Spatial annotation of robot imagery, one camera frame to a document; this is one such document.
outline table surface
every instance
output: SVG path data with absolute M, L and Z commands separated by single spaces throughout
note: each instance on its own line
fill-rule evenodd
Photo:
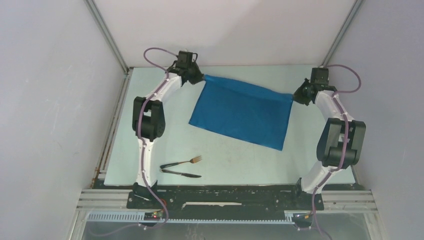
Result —
M 277 66 L 207 66 L 204 74 L 232 78 L 259 85 L 280 93 L 294 93 L 312 65 Z M 135 97 L 144 97 L 163 79 L 158 68 L 135 68 L 117 133 L 109 158 L 105 185 L 125 186 L 136 181 L 139 149 L 131 121 Z M 293 102 L 282 151 L 210 132 L 192 125 L 189 119 L 204 82 L 186 83 L 164 104 L 166 129 L 157 138 L 152 162 L 160 185 L 270 185 L 294 184 L 305 176 L 317 161 L 316 148 L 325 120 L 319 109 Z M 170 167 L 170 170 L 201 175 L 189 178 L 159 172 L 159 165 L 188 161 L 202 156 L 202 161 Z M 351 168 L 338 173 L 333 184 L 355 182 Z

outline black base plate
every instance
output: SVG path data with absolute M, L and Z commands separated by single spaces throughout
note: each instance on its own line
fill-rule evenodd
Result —
M 173 219 L 196 220 L 285 220 L 284 211 L 310 211 L 312 195 L 295 196 L 295 185 L 158 185 L 157 195 L 166 202 Z M 239 203 L 240 205 L 189 205 L 195 203 Z M 320 194 L 315 196 L 317 210 L 324 205 Z M 133 192 L 128 195 L 128 209 L 162 209 L 156 200 L 145 200 Z

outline cable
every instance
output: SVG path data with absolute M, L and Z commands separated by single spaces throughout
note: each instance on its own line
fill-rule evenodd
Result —
M 324 179 L 315 187 L 315 189 L 313 190 L 313 193 L 312 193 L 312 216 L 313 216 L 313 220 L 315 221 L 316 229 L 318 230 L 319 234 L 321 234 L 322 237 L 324 237 L 323 233 L 325 233 L 330 239 L 332 239 L 331 236 L 327 232 L 322 230 L 320 228 L 320 225 L 318 224 L 317 210 L 316 210 L 316 207 L 315 207 L 315 195 L 316 195 L 318 189 L 331 177 L 332 173 L 342 169 L 343 163 L 345 162 L 346 149 L 348 147 L 349 120 L 348 120 L 348 117 L 346 116 L 345 110 L 343 109 L 343 107 L 339 103 L 339 101 L 337 101 L 337 98 L 335 98 L 335 96 L 339 93 L 351 94 L 351 93 L 357 92 L 362 86 L 362 81 L 361 81 L 361 77 L 359 77 L 359 74 L 348 66 L 345 66 L 345 65 L 342 65 L 342 64 L 331 64 L 331 65 L 328 65 L 326 67 L 327 68 L 341 67 L 341 68 L 347 69 L 347 70 L 351 71 L 356 76 L 356 78 L 358 79 L 358 87 L 356 89 L 354 89 L 354 90 L 338 90 L 338 91 L 333 92 L 333 94 L 332 94 L 332 99 L 333 99 L 334 103 L 337 105 L 338 110 L 342 113 L 342 116 L 343 116 L 343 119 L 344 119 L 344 137 L 343 137 L 343 146 L 342 146 L 342 149 L 341 149 L 340 162 L 339 162 L 337 168 L 329 171 L 329 173 L 324 177 Z
M 154 225 L 154 226 L 144 226 L 144 228 L 145 229 L 158 229 L 158 228 L 160 228 L 160 227 L 162 227 L 167 221 L 168 221 L 168 219 L 169 219 L 169 212 L 168 212 L 168 208 L 167 208 L 167 206 L 162 202 L 162 200 L 153 192 L 153 190 L 150 188 L 150 186 L 149 186 L 149 183 L 147 182 L 147 179 L 146 179 L 146 175 L 145 175 L 145 169 L 144 169 L 144 153 L 145 153 L 145 148 L 146 148 L 146 141 L 142 138 L 142 119 L 143 119 L 143 113 L 144 113 L 144 110 L 145 110 L 145 108 L 146 108 L 146 105 L 147 105 L 147 103 L 155 96 L 155 94 L 156 93 L 158 93 L 163 87 L 164 87 L 164 85 L 168 82 L 168 79 L 170 78 L 170 73 L 164 68 L 164 67 L 162 67 L 162 66 L 159 66 L 158 64 L 156 64 L 156 63 L 153 63 L 152 61 L 150 61 L 148 58 L 147 58 L 147 56 L 146 56 L 146 53 L 148 52 L 148 51 L 150 51 L 150 50 L 160 50 L 160 51 L 163 51 L 163 52 L 166 52 L 166 53 L 169 53 L 169 54 L 171 54 L 171 55 L 174 55 L 174 56 L 176 56 L 177 57 L 177 55 L 176 54 L 174 54 L 174 53 L 172 53 L 172 52 L 170 52 L 170 51 L 168 51 L 168 50 L 165 50 L 165 49 L 163 49 L 163 48 L 160 48 L 160 47 L 150 47 L 150 48 L 147 48 L 145 51 L 144 51 L 144 53 L 143 53 L 143 57 L 144 57 L 144 59 L 148 62 L 148 63 L 150 63 L 151 65 L 153 65 L 153 66 L 155 66 L 155 67 L 157 67 L 157 68 L 159 68 L 159 69 L 162 69 L 163 71 L 165 71 L 165 74 L 166 74 L 166 78 L 162 81 L 162 83 L 156 88 L 156 90 L 153 92 L 153 94 L 151 94 L 145 101 L 144 101 L 144 103 L 143 103 L 143 105 L 141 106 L 141 110 L 140 110 L 140 115 L 139 115 L 139 117 L 138 117 L 138 126 L 137 126 L 137 137 L 142 141 L 142 143 L 143 143 L 143 146 L 142 146 L 142 148 L 141 148 L 141 160 L 140 160 L 140 164 L 141 164 L 141 176 L 142 176 L 142 179 L 143 179 L 143 182 L 144 182 L 144 185 L 146 186 L 146 188 L 147 188 L 147 190 L 150 192 L 150 194 L 160 203 L 160 205 L 162 205 L 162 207 L 163 207 L 163 210 L 165 211 L 165 214 L 166 214 L 166 217 L 165 217 L 165 220 L 163 221 L 163 222 L 161 222 L 160 224 L 157 224 L 157 225 Z
M 119 231 L 121 231 L 121 230 L 124 230 L 124 229 L 127 229 L 127 228 L 131 228 L 131 227 L 135 227 L 135 226 L 138 226 L 138 227 L 140 227 L 140 226 L 143 226 L 144 227 L 144 229 L 146 230 L 146 229 L 158 229 L 158 228 L 160 228 L 160 227 L 162 227 L 167 221 L 168 221 L 168 219 L 169 219 L 169 212 L 168 212 L 168 208 L 167 208 L 167 205 L 166 205 L 166 203 L 164 202 L 164 201 L 162 201 L 154 192 L 153 192 L 153 190 L 150 188 L 150 186 L 149 186 L 149 183 L 147 182 L 147 180 L 146 180 L 146 176 L 145 176 L 145 170 L 144 170 L 144 152 L 145 152 L 145 146 L 146 146 L 146 142 L 145 142 L 145 140 L 142 138 L 142 133 L 141 133 L 141 129 L 142 129 L 142 118 L 143 118 L 143 113 L 144 113 L 144 110 L 145 110 L 145 108 L 146 108 L 146 104 L 147 104 L 147 102 L 148 101 L 150 101 L 154 96 L 155 96 L 155 93 L 157 93 L 157 92 L 159 92 L 161 89 L 162 89 L 162 87 L 168 82 L 167 81 L 167 79 L 169 79 L 170 78 L 170 73 L 164 68 L 164 67 L 162 67 L 162 66 L 159 66 L 158 64 L 156 64 L 156 63 L 153 63 L 152 61 L 150 61 L 147 57 L 146 57 L 146 53 L 148 52 L 148 51 L 150 51 L 150 50 L 160 50 L 160 51 L 163 51 L 163 52 L 166 52 L 166 53 L 169 53 L 169 54 L 171 54 L 171 55 L 174 55 L 175 57 L 177 57 L 177 55 L 175 54 L 175 53 L 173 53 L 173 52 L 171 52 L 171 51 L 168 51 L 168 50 L 166 50 L 166 49 L 163 49 L 163 48 L 160 48 L 160 47 L 150 47 L 150 48 L 147 48 L 145 51 L 144 51 L 144 53 L 143 53 L 143 57 L 144 57 L 144 59 L 149 63 L 149 64 L 151 64 L 151 65 L 153 65 L 153 66 L 155 66 L 155 67 L 157 67 L 157 68 L 160 68 L 160 69 L 162 69 L 163 71 L 165 71 L 165 74 L 166 74 L 166 78 L 162 81 L 162 83 L 159 85 L 159 87 L 157 87 L 157 89 L 153 92 L 153 94 L 152 95 L 150 95 L 147 99 L 146 99 L 146 101 L 144 101 L 144 103 L 143 103 L 143 105 L 141 106 L 141 110 L 140 110 L 140 115 L 139 115 L 139 117 L 138 117 L 138 126 L 137 126 L 137 137 L 143 142 L 143 148 L 142 148 L 142 150 L 141 150 L 141 159 L 140 159 L 140 161 L 141 161 L 141 176 L 142 176 L 142 179 L 143 179 L 143 182 L 144 182 L 144 184 L 145 184 L 145 186 L 146 186 L 146 188 L 147 188 L 147 190 L 150 192 L 150 194 L 160 203 L 160 205 L 162 205 L 162 208 L 163 208 L 163 210 L 165 211 L 165 214 L 166 214 L 166 217 L 165 217 L 165 220 L 163 221 L 163 222 L 161 222 L 160 224 L 156 224 L 156 225 L 154 225 L 154 226 L 146 226 L 146 225 L 143 225 L 143 224 L 141 224 L 141 223 L 134 223 L 134 224 L 128 224 L 128 225 L 125 225 L 125 226 L 123 226 L 123 227 L 120 227 L 120 228 L 118 228 L 118 229 L 116 229 L 116 230 L 113 230 L 113 231 L 111 231 L 111 232 L 108 232 L 108 233 L 101 233 L 101 234 L 97 234 L 97 233 L 94 233 L 94 232 L 92 232 L 91 231 L 91 229 L 88 229 L 88 232 L 91 234 L 91 235 L 93 235 L 93 236 L 95 236 L 95 237 L 107 237 L 107 236 L 110 236 L 110 235 L 112 235 L 112 234 L 115 234 L 115 233 L 117 233 L 117 232 L 119 232 Z

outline blue towel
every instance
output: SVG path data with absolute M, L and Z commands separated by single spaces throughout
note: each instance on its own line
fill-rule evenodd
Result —
M 262 145 L 283 149 L 292 109 L 292 94 L 234 79 L 205 75 L 206 84 L 190 125 Z

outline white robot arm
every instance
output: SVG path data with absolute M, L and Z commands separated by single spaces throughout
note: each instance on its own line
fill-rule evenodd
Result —
M 153 169 L 152 152 L 157 138 L 165 131 L 164 103 L 187 81 L 197 84 L 203 81 L 192 52 L 180 51 L 177 60 L 167 69 L 163 81 L 146 97 L 136 97 L 132 112 L 132 129 L 138 136 L 138 175 L 134 183 L 134 194 L 146 200 L 151 194 L 146 186 L 155 187 L 156 171 Z
M 300 104 L 308 105 L 312 101 L 327 120 L 316 147 L 318 161 L 297 183 L 299 190 L 308 194 L 321 193 L 325 184 L 335 174 L 358 163 L 365 136 L 365 123 L 355 121 L 347 113 L 340 102 L 336 88 L 329 86 L 328 76 L 327 68 L 313 68 L 310 81 L 305 79 L 293 95 L 294 101 Z M 346 122 L 348 122 L 348 136 L 345 138 Z M 344 140 L 347 140 L 345 150 L 343 150 Z

